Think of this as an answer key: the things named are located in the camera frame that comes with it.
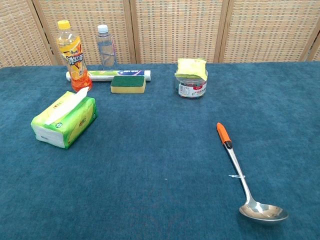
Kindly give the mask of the plastic wrap roll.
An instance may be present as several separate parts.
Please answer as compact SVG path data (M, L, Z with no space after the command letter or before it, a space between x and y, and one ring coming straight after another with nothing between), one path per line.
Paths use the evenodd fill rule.
M93 82L111 82L115 76L143 76L147 82L151 81L150 70L89 70L88 75Z

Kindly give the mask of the yellow green sponge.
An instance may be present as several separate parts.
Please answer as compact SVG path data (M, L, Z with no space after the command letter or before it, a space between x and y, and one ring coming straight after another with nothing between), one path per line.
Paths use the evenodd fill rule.
M144 76L115 76L110 84L113 94L143 94L145 88Z

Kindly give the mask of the clear water bottle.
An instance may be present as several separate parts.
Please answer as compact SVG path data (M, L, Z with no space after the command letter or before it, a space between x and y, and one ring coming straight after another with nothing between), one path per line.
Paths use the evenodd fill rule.
M108 70L117 62L114 36L106 24L97 26L97 46L103 70Z

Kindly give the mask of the white tissue sheet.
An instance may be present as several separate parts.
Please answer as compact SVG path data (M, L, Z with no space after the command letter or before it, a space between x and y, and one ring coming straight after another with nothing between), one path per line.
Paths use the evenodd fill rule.
M50 125L56 120L64 117L70 111L72 111L86 96L88 93L89 87L81 88L77 93L67 91L64 95L62 103L57 106L52 114L44 122L45 125Z

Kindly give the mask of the woven folding screen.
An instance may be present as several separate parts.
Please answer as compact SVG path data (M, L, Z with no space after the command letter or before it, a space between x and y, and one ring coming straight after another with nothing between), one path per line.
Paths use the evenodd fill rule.
M60 20L89 65L100 24L120 64L320 61L320 0L0 0L0 68L61 65Z

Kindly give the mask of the orange juice bottle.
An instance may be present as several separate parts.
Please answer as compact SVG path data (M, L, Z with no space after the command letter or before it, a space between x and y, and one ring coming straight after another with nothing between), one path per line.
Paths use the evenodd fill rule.
M91 90L93 83L85 63L80 35L71 29L68 20L58 21L57 26L56 44L70 75L71 87L76 92L86 87Z

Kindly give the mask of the blue table cloth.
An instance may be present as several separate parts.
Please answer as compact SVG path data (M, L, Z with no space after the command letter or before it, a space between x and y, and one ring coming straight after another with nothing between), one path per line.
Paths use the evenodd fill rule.
M143 94L96 82L98 117L62 149L32 119L71 89L64 66L0 69L0 240L320 240L320 61L208 64L200 99L178 96L174 64ZM252 197L288 218L257 222Z

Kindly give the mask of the green tissue pack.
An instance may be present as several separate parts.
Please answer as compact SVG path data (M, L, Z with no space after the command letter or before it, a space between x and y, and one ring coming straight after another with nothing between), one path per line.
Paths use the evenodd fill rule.
M59 148L68 149L73 142L97 118L96 99L86 96L72 111L50 125L45 121L64 99L66 92L35 116L30 125L37 140Z

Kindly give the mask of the clear plastic jar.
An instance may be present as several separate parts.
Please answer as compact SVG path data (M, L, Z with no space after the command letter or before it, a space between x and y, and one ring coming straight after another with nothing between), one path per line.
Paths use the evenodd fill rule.
M195 74L175 73L175 90L182 98L199 99L205 95L207 80Z

